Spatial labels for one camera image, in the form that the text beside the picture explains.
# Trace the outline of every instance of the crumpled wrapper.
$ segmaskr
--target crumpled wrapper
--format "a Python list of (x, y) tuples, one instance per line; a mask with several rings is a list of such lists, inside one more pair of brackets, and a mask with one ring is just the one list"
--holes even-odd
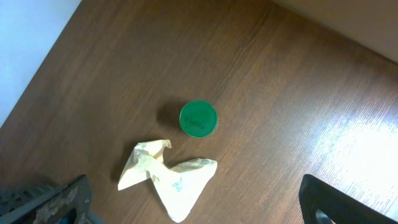
[(169, 217), (179, 223), (188, 216), (215, 174), (217, 162), (193, 159), (169, 169), (163, 160), (165, 147), (172, 147), (169, 140), (138, 143), (124, 166), (118, 189), (123, 190), (151, 178)]

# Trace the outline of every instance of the brown wooden surface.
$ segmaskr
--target brown wooden surface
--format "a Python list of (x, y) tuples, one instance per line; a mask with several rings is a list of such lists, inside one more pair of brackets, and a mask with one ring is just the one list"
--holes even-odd
[[(181, 103), (220, 116), (205, 139)], [(172, 223), (150, 181), (117, 191), (135, 143), (218, 170), (184, 223), (303, 223), (313, 174), (396, 214), (398, 66), (269, 1), (84, 0), (0, 130), (1, 188), (88, 174), (106, 223)]]

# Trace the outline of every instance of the green cap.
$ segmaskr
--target green cap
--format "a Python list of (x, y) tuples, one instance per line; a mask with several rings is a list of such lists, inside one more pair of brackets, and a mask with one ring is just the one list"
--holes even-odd
[(203, 138), (217, 128), (218, 115), (213, 106), (203, 100), (187, 103), (180, 113), (181, 128), (190, 136)]

